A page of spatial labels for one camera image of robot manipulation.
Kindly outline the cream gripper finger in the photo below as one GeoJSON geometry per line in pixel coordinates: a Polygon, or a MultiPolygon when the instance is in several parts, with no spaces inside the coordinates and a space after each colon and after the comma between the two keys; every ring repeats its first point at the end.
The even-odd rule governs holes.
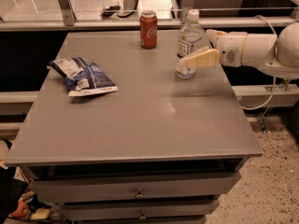
{"type": "Polygon", "coordinates": [[[218,39],[222,35],[225,35],[225,32],[214,29],[206,29],[206,36],[213,45],[217,44],[218,39]]]}
{"type": "Polygon", "coordinates": [[[209,67],[215,65],[220,57],[216,49],[205,46],[181,58],[178,66],[183,68],[209,67]]]}

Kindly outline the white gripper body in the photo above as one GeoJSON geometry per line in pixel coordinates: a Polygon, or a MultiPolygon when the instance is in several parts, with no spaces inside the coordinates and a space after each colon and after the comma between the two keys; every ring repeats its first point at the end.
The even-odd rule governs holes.
{"type": "Polygon", "coordinates": [[[224,66],[259,68],[275,59],[277,39],[275,34],[230,32],[218,38],[215,48],[224,66]]]}

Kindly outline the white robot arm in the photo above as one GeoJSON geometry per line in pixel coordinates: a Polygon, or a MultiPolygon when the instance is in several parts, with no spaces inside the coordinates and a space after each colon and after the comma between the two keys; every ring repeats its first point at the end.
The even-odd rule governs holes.
{"type": "Polygon", "coordinates": [[[197,67],[217,63],[230,66],[254,67],[260,72],[283,79],[299,78],[299,23],[285,27],[279,35],[223,32],[207,29],[206,35],[214,48],[200,48],[184,58],[176,71],[191,76],[197,67]]]}

